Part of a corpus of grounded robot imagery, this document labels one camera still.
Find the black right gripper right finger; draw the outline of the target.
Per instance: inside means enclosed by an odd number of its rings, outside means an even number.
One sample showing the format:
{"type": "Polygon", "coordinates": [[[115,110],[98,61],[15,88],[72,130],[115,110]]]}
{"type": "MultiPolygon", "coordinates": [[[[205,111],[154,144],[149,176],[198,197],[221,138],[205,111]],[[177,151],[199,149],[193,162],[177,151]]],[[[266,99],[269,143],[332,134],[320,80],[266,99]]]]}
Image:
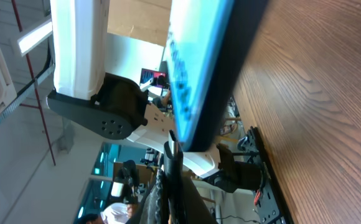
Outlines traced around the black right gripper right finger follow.
{"type": "Polygon", "coordinates": [[[182,177],[182,196],[186,223],[217,224],[189,177],[182,177]]]}

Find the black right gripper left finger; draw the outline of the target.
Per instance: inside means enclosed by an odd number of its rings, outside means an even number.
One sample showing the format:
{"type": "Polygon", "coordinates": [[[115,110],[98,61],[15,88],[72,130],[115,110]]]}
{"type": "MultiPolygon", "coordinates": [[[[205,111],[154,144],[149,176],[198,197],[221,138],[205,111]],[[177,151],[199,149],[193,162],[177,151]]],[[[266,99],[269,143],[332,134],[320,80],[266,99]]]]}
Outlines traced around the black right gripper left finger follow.
{"type": "Polygon", "coordinates": [[[126,222],[126,224],[159,224],[164,220],[162,217],[163,204],[163,183],[164,171],[159,169],[156,176],[156,183],[150,188],[138,207],[136,213],[126,222]]]}

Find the blue Galaxy smartphone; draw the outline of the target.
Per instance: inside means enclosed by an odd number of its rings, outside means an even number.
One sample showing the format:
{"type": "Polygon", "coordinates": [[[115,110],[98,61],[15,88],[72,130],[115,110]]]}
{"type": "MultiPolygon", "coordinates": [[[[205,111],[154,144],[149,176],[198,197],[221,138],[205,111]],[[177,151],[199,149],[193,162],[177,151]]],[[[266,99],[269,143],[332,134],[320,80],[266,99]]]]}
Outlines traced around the blue Galaxy smartphone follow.
{"type": "Polygon", "coordinates": [[[183,151],[213,142],[268,3],[172,1],[164,59],[183,151]]]}

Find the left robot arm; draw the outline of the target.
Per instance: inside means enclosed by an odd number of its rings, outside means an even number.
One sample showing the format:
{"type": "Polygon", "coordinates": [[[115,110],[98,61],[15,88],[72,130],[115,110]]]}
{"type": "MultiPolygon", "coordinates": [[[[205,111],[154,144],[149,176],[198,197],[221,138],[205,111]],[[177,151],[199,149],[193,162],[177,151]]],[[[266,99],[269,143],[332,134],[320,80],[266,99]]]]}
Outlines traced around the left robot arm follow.
{"type": "Polygon", "coordinates": [[[173,1],[163,62],[173,118],[148,88],[105,70],[108,1],[52,1],[57,114],[110,139],[183,157],[183,166],[226,192],[257,190],[256,165],[214,144],[220,120],[265,13],[267,1],[173,1]]]}

